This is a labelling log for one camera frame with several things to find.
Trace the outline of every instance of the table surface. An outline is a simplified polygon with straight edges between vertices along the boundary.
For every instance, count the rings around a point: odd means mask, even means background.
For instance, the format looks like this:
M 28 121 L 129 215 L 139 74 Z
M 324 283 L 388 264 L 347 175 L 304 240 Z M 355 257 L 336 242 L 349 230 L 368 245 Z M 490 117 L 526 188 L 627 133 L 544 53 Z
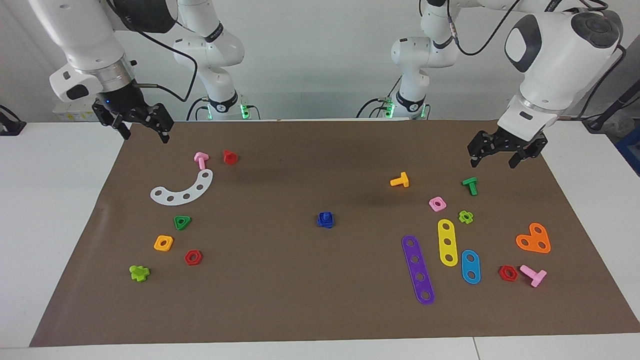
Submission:
M 559 122 L 545 133 L 544 158 L 640 317 L 640 222 L 634 220 L 640 178 L 604 135 L 591 135 L 578 122 Z M 640 334 L 27 348 L 121 145 L 116 132 L 92 123 L 29 124 L 16 138 L 0 138 L 0 359 L 174 359 L 189 354 L 215 359 L 582 360 L 637 359 L 640 354 Z

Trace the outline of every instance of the pink t-shaped piece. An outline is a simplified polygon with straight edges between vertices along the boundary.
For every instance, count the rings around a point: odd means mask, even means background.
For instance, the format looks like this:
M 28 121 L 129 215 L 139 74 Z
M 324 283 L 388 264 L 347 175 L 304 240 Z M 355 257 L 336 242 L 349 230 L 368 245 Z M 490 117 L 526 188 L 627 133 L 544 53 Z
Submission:
M 198 163 L 200 170 L 206 169 L 204 162 L 208 159 L 209 155 L 205 154 L 204 152 L 196 152 L 196 156 L 193 157 L 193 161 L 196 161 Z
M 433 211 L 438 212 L 440 210 L 444 210 L 447 207 L 447 203 L 438 196 L 429 200 L 429 206 L 431 206 L 431 209 L 433 209 Z
M 540 270 L 540 272 L 535 272 L 531 270 L 531 268 L 528 267 L 527 265 L 522 265 L 520 267 L 520 271 L 523 272 L 526 276 L 531 278 L 531 286 L 533 286 L 534 288 L 537 288 L 538 285 L 540 285 L 540 282 L 542 282 L 542 279 L 544 279 L 545 276 L 547 276 L 546 271 Z

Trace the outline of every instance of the blue cube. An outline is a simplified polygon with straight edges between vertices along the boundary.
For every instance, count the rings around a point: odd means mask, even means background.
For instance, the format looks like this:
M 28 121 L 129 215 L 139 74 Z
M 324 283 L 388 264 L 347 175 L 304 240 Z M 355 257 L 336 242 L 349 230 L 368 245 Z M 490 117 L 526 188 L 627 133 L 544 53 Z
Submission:
M 331 229 L 333 227 L 333 214 L 328 211 L 318 214 L 318 226 Z

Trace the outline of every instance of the purple bar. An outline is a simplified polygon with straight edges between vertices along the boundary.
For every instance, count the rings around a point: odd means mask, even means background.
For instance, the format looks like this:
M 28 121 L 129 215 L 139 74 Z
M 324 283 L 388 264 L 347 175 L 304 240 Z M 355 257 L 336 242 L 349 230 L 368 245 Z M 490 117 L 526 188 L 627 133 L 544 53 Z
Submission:
M 436 295 L 431 287 L 431 279 L 427 272 L 427 264 L 422 258 L 420 243 L 415 236 L 407 235 L 402 239 L 402 248 L 404 257 L 406 258 L 406 266 L 409 268 L 409 274 L 415 290 L 415 297 L 423 305 L 433 304 Z

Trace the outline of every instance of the plastic toy part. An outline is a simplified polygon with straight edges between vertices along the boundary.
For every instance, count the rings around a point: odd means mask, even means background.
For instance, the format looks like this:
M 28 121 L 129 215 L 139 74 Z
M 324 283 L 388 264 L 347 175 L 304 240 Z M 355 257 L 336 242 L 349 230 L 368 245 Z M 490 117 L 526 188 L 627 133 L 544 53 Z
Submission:
M 204 162 L 208 159 L 209 155 L 205 154 L 204 152 L 196 152 L 195 156 L 193 157 L 193 161 L 198 163 L 198 167 L 200 167 L 200 170 L 204 170 L 207 168 L 204 165 Z
M 531 286 L 533 286 L 534 288 L 537 288 L 538 285 L 540 285 L 540 283 L 542 282 L 542 279 L 544 279 L 545 276 L 547 276 L 546 271 L 540 270 L 540 272 L 535 272 L 531 270 L 531 268 L 528 267 L 527 265 L 522 265 L 520 267 L 520 271 L 523 272 L 526 276 L 531 278 Z
M 429 206 L 431 206 L 431 209 L 433 209 L 433 211 L 438 212 L 444 210 L 447 207 L 447 203 L 438 196 L 429 200 Z
M 514 282 L 518 279 L 518 271 L 511 265 L 502 265 L 498 270 L 502 280 Z
M 459 215 L 460 217 L 458 217 L 458 220 L 460 220 L 460 222 L 463 224 L 469 225 L 474 221 L 474 215 L 468 211 L 465 211 L 465 210 L 460 211 Z
M 196 182 L 187 190 L 171 192 L 163 186 L 151 190 L 151 199 L 160 205 L 178 206 L 188 204 L 204 194 L 213 181 L 213 171 L 208 168 L 198 173 Z
M 471 285 L 479 283 L 482 279 L 480 257 L 473 250 L 462 252 L 462 278 Z
M 400 177 L 398 177 L 397 179 L 393 179 L 390 181 L 391 186 L 398 186 L 398 185 L 402 185 L 405 188 L 409 187 L 409 178 L 406 176 L 406 172 L 401 172 L 400 173 Z
M 478 182 L 478 179 L 476 177 L 470 177 L 467 180 L 462 181 L 462 185 L 469 187 L 471 196 L 476 196 L 478 194 L 478 190 L 476 188 L 477 182 Z
M 173 245 L 173 238 L 171 236 L 160 235 L 156 239 L 154 249 L 158 251 L 169 251 L 171 250 L 171 245 Z
M 191 217 L 177 216 L 173 218 L 173 224 L 175 225 L 176 230 L 182 231 L 190 223 L 191 223 Z
M 238 155 L 231 150 L 225 150 L 222 152 L 222 160 L 227 165 L 233 165 L 238 162 Z
M 187 265 L 197 265 L 202 261 L 202 253 L 199 250 L 189 250 L 184 256 Z
M 331 229 L 333 227 L 333 214 L 331 214 L 328 211 L 325 213 L 318 214 L 317 223 L 318 223 L 318 226 Z
M 551 242 L 545 227 L 534 222 L 529 225 L 529 232 L 531 235 L 518 235 L 516 237 L 518 247 L 526 251 L 548 254 L 551 251 Z
M 456 229 L 453 223 L 445 218 L 438 222 L 438 245 L 440 261 L 447 266 L 456 266 L 458 264 Z
M 136 265 L 131 265 L 131 267 L 129 267 L 129 272 L 131 273 L 131 280 L 135 280 L 138 282 L 146 281 L 147 276 L 149 276 L 150 274 L 148 268 Z
M 412 235 L 405 236 L 402 239 L 402 248 L 404 250 L 406 266 L 409 268 L 409 275 L 411 275 L 415 298 L 423 305 L 433 304 L 436 295 L 431 286 L 427 264 L 422 257 L 418 239 Z

